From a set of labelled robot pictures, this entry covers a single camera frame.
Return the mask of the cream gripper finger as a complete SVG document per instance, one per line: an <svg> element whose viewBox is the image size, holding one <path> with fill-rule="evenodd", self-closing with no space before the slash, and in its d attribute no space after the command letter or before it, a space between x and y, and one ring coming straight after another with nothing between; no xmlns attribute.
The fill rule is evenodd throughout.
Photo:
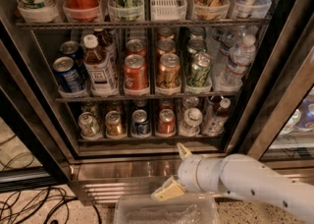
<svg viewBox="0 0 314 224"><path fill-rule="evenodd" d="M185 193L184 187L174 177L170 177L160 188L151 194L151 198L157 201L165 201Z"/></svg>
<svg viewBox="0 0 314 224"><path fill-rule="evenodd" d="M177 148L178 148L181 160L186 160L187 158L191 156L190 150L186 146L184 146L181 142L177 143Z"/></svg>

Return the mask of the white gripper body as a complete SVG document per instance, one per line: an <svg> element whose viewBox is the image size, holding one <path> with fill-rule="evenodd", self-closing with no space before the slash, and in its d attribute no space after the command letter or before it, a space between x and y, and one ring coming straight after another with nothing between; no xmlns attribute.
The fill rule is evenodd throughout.
<svg viewBox="0 0 314 224"><path fill-rule="evenodd" d="M179 167L179 182L188 192L224 193L220 180L222 158L207 158L192 154Z"/></svg>

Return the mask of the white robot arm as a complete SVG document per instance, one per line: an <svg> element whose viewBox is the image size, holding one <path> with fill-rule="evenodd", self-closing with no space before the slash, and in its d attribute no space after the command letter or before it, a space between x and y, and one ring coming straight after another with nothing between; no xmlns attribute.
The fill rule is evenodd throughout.
<svg viewBox="0 0 314 224"><path fill-rule="evenodd" d="M314 224L314 186L293 181L244 154L212 158L178 144L182 163L151 197L165 201L186 193L214 193L237 200L260 201Z"/></svg>

